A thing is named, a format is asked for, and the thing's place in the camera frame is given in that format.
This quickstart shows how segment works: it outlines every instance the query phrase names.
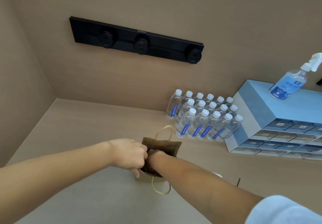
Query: brown paper bag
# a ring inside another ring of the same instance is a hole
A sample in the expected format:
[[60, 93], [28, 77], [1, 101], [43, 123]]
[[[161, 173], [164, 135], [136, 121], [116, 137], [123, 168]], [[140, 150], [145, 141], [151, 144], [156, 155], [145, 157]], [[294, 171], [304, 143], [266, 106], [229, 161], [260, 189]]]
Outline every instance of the brown paper bag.
[[[157, 140], [156, 137], [158, 134], [166, 128], [171, 128], [171, 134], [169, 137], [169, 140]], [[164, 128], [160, 129], [158, 133], [155, 136], [155, 139], [153, 138], [146, 138], [144, 137], [142, 140], [142, 144], [147, 146], [148, 151], [150, 149], [159, 149], [163, 152], [165, 152], [168, 155], [171, 155], [173, 157], [177, 157], [178, 150], [181, 146], [182, 142], [173, 142], [171, 140], [171, 136], [173, 134], [173, 127], [171, 125], [165, 126]], [[153, 182], [164, 182], [166, 181], [159, 173], [148, 173], [145, 169], [145, 167], [140, 169], [140, 177], [136, 178], [137, 181], [142, 181], [142, 182], [151, 182], [153, 189], [160, 194], [168, 194], [170, 193], [171, 186], [169, 184], [169, 191], [167, 193], [159, 192], [158, 190], [155, 189]]]

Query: hand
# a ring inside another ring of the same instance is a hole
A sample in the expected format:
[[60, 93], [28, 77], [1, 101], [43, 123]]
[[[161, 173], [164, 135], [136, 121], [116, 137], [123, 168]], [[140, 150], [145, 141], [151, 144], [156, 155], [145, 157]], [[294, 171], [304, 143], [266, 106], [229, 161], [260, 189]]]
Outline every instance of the hand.
[[128, 169], [140, 176], [139, 169], [144, 166], [147, 158], [147, 147], [133, 139], [115, 139], [108, 141], [111, 146], [111, 165]]
[[147, 153], [147, 160], [145, 161], [145, 169], [148, 173], [155, 173], [155, 169], [153, 167], [154, 162], [159, 156], [166, 155], [163, 151], [158, 149], [150, 149]]

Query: blue bottle label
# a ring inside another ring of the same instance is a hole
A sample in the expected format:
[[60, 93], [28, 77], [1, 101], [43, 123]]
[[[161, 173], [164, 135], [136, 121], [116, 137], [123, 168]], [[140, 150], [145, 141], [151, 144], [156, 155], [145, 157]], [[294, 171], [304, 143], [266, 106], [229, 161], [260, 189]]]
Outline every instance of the blue bottle label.
[[203, 131], [203, 133], [200, 135], [200, 137], [204, 138], [207, 133], [212, 129], [212, 126], [207, 126], [207, 128]]
[[173, 106], [171, 117], [175, 116], [175, 111], [177, 110], [177, 107], [178, 107], [177, 104], [175, 104], [175, 106]]
[[286, 76], [283, 80], [275, 84], [271, 94], [279, 99], [285, 100], [304, 84], [304, 82], [299, 82], [292, 77]]
[[202, 125], [200, 125], [199, 127], [197, 127], [197, 129], [195, 130], [195, 132], [192, 134], [193, 137], [195, 137], [197, 135], [197, 133], [200, 131], [200, 129], [202, 128]]
[[188, 127], [189, 127], [190, 124], [186, 124], [183, 129], [182, 129], [182, 132], [180, 133], [181, 136], [183, 136], [185, 134], [185, 132], [187, 131]]
[[212, 137], [212, 139], [216, 139], [219, 136], [219, 134], [223, 132], [223, 130], [224, 128], [220, 129], [219, 132], [217, 132], [216, 135]]

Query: bag handle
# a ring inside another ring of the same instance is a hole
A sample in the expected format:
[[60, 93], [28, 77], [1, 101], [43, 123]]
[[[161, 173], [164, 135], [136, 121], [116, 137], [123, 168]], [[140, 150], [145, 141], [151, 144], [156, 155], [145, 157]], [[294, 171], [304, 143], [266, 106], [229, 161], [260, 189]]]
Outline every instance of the bag handle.
[[164, 128], [161, 128], [157, 133], [156, 133], [156, 136], [155, 136], [155, 139], [154, 140], [156, 140], [156, 137], [158, 136], [158, 134], [162, 131], [162, 130], [164, 130], [164, 129], [166, 129], [166, 128], [171, 128], [171, 134], [170, 134], [170, 137], [169, 137], [169, 140], [168, 141], [170, 141], [170, 139], [171, 139], [171, 137], [172, 137], [172, 134], [173, 134], [173, 127], [171, 126], [171, 125], [167, 125], [167, 126], [165, 126]]
[[159, 194], [163, 194], [163, 195], [167, 195], [167, 194], [169, 194], [170, 193], [170, 191], [171, 191], [171, 184], [168, 182], [168, 184], [169, 184], [169, 190], [167, 191], [167, 192], [160, 192], [160, 191], [158, 191], [158, 190], [156, 190], [155, 189], [155, 187], [154, 187], [154, 185], [153, 185], [153, 180], [154, 180], [154, 177], [152, 177], [152, 182], [151, 182], [151, 184], [152, 184], [152, 188], [155, 190], [155, 192], [157, 192], [157, 193], [159, 193]]
[[[173, 127], [171, 126], [171, 125], [167, 125], [167, 126], [165, 126], [164, 128], [161, 128], [157, 133], [156, 133], [156, 136], [155, 136], [155, 139], [154, 140], [156, 140], [156, 137], [158, 136], [158, 134], [162, 131], [162, 130], [164, 130], [164, 129], [166, 129], [166, 128], [171, 128], [171, 134], [170, 134], [170, 137], [169, 137], [169, 140], [168, 140], [168, 142], [171, 140], [171, 137], [172, 137], [172, 134], [173, 134]], [[158, 191], [158, 190], [156, 190], [155, 189], [155, 187], [154, 187], [154, 185], [153, 185], [153, 180], [154, 180], [154, 177], [152, 177], [152, 181], [151, 181], [151, 184], [152, 184], [152, 188], [155, 190], [155, 192], [157, 192], [157, 193], [159, 193], [159, 194], [163, 194], [163, 195], [167, 195], [167, 194], [169, 194], [170, 193], [170, 191], [171, 191], [171, 184], [169, 183], [169, 190], [167, 191], [167, 192], [160, 192], [160, 191]]]

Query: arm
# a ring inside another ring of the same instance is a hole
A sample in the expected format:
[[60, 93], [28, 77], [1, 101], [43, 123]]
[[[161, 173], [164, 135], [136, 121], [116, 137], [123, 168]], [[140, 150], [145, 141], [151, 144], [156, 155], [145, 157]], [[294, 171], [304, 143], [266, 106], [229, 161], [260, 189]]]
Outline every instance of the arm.
[[14, 223], [64, 188], [108, 166], [139, 177], [147, 147], [117, 139], [26, 160], [0, 169], [0, 223]]
[[244, 223], [263, 198], [231, 185], [188, 161], [150, 150], [146, 166], [157, 171], [212, 223]]

